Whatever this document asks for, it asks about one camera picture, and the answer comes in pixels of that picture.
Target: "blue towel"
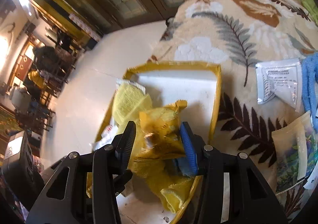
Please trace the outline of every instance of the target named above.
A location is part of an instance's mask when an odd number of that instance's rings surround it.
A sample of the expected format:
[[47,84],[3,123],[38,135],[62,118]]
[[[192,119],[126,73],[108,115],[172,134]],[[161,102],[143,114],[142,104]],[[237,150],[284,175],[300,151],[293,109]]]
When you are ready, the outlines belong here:
[[318,118],[316,118],[317,101],[315,82],[318,81],[318,53],[306,57],[302,62],[302,102],[305,112],[310,110],[313,126],[318,132]]

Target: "floral blanket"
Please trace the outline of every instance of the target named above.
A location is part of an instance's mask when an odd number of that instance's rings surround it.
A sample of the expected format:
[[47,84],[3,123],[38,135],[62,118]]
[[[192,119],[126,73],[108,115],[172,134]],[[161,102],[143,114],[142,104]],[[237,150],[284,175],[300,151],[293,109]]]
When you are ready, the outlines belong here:
[[258,105],[255,64],[305,58],[318,49],[317,31],[300,0],[188,0],[150,60],[221,64],[222,98],[212,144],[228,154],[246,152],[275,191],[271,133],[304,112],[278,98]]

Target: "white flower pattern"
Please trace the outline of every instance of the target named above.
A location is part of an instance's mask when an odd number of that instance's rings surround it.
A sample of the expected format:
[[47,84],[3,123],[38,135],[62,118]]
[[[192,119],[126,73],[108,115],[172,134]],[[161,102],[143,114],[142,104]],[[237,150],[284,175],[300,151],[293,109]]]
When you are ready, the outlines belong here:
[[223,10],[222,4],[219,2],[210,2],[210,4],[206,4],[204,2],[196,2],[192,5],[190,5],[185,10],[185,17],[191,18],[192,15],[196,12],[215,12],[220,13]]
[[278,31],[260,20],[254,21],[249,26],[249,34],[254,35],[257,42],[261,42],[265,47],[272,47],[276,54],[284,59],[292,58],[293,55],[298,54],[299,57],[304,56],[293,47],[288,35],[284,32]]
[[305,21],[306,27],[309,29],[314,29],[316,31],[318,31],[317,25],[314,23],[314,21]]
[[209,37],[194,37],[189,43],[178,46],[174,60],[222,63],[228,58],[223,50],[212,46]]

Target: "wall light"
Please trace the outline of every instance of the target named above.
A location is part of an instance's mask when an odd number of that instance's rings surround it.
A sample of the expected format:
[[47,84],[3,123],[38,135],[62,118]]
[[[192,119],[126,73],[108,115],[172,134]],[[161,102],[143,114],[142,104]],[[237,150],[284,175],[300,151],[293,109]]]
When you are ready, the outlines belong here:
[[21,6],[29,6],[29,0],[19,0]]
[[8,41],[4,37],[0,36],[0,70],[2,69],[7,58],[8,48]]

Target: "seed packet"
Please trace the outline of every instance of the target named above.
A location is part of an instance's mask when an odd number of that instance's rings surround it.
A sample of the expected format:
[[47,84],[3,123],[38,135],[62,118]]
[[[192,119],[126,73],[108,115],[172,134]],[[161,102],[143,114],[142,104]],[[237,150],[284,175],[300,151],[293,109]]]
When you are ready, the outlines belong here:
[[271,135],[277,155],[276,193],[279,193],[309,176],[317,162],[318,145],[310,112]]
[[260,62],[255,68],[257,103],[264,104],[277,96],[299,112],[302,104],[302,67],[299,59]]

